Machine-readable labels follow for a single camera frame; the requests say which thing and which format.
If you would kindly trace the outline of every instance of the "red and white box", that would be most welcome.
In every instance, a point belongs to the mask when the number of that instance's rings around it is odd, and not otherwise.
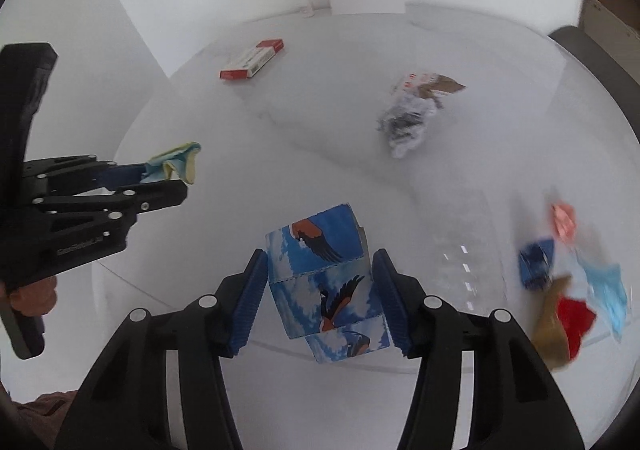
[[[251,78],[283,48],[284,42],[281,38],[263,40],[256,47],[248,49],[222,69],[220,71],[220,79],[246,80]]]

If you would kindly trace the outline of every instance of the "crumpled cloth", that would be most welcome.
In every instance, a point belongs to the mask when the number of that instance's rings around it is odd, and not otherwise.
[[[158,154],[146,162],[145,173],[140,182],[165,181],[175,173],[182,181],[192,185],[196,177],[195,158],[201,149],[199,143],[191,141]]]

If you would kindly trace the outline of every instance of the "light blue cloth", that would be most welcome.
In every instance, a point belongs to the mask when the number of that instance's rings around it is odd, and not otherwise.
[[[584,261],[580,256],[578,263],[587,275],[590,285],[590,298],[602,309],[611,324],[611,330],[616,340],[622,339],[622,329],[626,321],[626,307],[628,299],[619,264],[611,264],[604,268],[597,268]]]
[[[155,183],[171,179],[175,172],[182,181],[193,184],[195,180],[195,157],[201,150],[199,143],[185,143],[168,152],[163,152],[146,162],[141,183]]]

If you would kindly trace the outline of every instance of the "red cloth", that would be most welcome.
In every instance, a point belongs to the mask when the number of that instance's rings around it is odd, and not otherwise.
[[[595,322],[596,313],[587,307],[584,300],[561,296],[558,300],[558,318],[569,340],[569,359],[573,360],[580,350],[582,337]]]

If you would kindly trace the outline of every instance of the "blue fabric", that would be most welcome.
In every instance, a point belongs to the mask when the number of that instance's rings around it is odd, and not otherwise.
[[[107,190],[114,191],[121,186],[132,186],[140,184],[145,165],[121,165],[108,168],[100,172],[98,187],[104,186]]]
[[[609,317],[614,338],[620,341],[622,329],[625,327],[628,304],[626,290],[622,285],[620,265],[611,264],[604,268],[597,268],[580,257],[578,257],[578,263],[587,275],[591,298]]]

